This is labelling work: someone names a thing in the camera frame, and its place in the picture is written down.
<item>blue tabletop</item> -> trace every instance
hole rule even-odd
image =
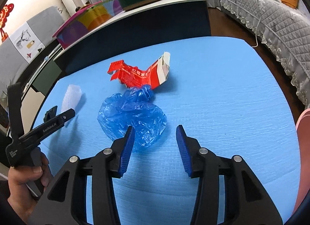
[[[171,53],[170,73],[167,82],[154,90],[154,104],[167,115],[168,123],[157,143],[143,153],[133,153],[127,173],[113,180],[121,224],[190,223],[198,179],[189,179],[184,171],[175,134],[179,124],[216,155],[241,155],[285,222],[292,214],[300,179],[293,117],[267,66],[239,39],[202,37],[163,43],[115,56],[59,80],[35,126],[53,106],[60,113],[68,85],[79,85],[83,96],[76,117],[41,144],[52,173],[72,155],[86,158],[110,147],[112,141],[97,121],[98,111],[105,98],[125,90],[117,80],[110,81],[110,63],[123,59],[143,70],[164,51]],[[92,222],[90,186],[89,180],[87,217]]]

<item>colorful storage box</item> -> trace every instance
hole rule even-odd
[[[65,49],[73,42],[122,12],[118,0],[98,2],[77,11],[53,35]]]

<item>red chinese knot decoration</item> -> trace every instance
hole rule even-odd
[[[13,4],[5,5],[0,12],[0,32],[2,42],[9,37],[9,35],[7,35],[7,33],[3,31],[3,28],[5,27],[7,17],[10,15],[10,12],[13,10],[13,8],[14,8]]]

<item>blue bristle pad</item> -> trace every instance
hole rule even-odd
[[[121,164],[120,164],[119,171],[118,171],[121,176],[123,176],[124,173],[127,171],[127,167],[129,164],[129,159],[131,156],[131,151],[132,151],[133,146],[134,146],[134,128],[132,127],[128,135],[128,139],[126,140],[124,150],[121,154]]]
[[[176,141],[178,143],[181,159],[183,162],[184,170],[187,172],[187,174],[192,174],[192,166],[191,166],[191,157],[188,151],[188,148],[185,143],[186,134],[182,127],[178,126],[176,128]]]

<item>pink chair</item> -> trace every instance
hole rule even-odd
[[[300,149],[300,183],[294,212],[310,189],[310,109],[306,109],[296,124]]]

